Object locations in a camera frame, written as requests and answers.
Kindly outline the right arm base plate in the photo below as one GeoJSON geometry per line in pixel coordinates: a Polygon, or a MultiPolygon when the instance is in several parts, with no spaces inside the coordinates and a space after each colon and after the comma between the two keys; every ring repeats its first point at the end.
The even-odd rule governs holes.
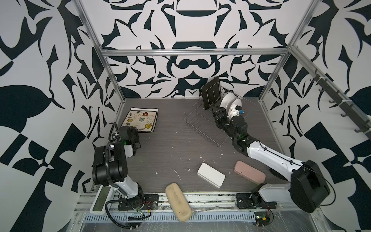
{"type": "Polygon", "coordinates": [[[277,202],[265,202],[257,193],[237,193],[236,206],[239,209],[276,209],[277,202]]]}

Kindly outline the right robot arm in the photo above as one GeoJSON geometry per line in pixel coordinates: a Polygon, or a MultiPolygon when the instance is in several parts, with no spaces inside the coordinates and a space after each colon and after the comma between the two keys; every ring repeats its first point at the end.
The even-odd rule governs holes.
{"type": "Polygon", "coordinates": [[[301,210],[312,213],[335,192],[317,163],[300,161],[265,146],[248,134],[242,115],[228,118],[225,108],[213,105],[211,109],[217,127],[226,133],[238,152],[267,165],[288,181],[287,184],[259,183],[251,192],[254,206],[270,202],[293,203],[301,210]]]}

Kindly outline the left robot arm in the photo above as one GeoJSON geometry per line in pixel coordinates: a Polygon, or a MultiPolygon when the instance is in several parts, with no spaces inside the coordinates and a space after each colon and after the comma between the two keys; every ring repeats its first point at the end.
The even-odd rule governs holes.
{"type": "Polygon", "coordinates": [[[95,148],[92,178],[95,184],[112,187],[132,205],[145,200],[142,187],[128,175],[127,158],[134,157],[141,148],[136,127],[118,127],[114,123],[108,143],[95,148]]]}

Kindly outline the white round plate back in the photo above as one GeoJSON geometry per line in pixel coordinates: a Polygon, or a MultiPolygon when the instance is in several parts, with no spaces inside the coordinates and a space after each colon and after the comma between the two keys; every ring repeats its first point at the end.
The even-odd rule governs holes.
{"type": "Polygon", "coordinates": [[[221,103],[220,103],[220,107],[224,108],[227,112],[229,112],[229,109],[230,109],[232,103],[233,103],[235,100],[236,100],[236,96],[235,96],[235,94],[232,93],[232,92],[229,92],[229,93],[227,93],[227,94],[223,97],[223,99],[222,99],[222,101],[221,101],[221,103]]]}

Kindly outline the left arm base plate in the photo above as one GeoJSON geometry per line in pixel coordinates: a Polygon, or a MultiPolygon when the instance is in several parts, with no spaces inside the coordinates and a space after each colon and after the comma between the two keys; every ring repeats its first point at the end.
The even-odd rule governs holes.
{"type": "Polygon", "coordinates": [[[159,195],[158,194],[145,194],[144,198],[140,196],[123,200],[118,204],[119,211],[129,211],[139,208],[140,210],[154,210],[158,207],[159,195]]]}

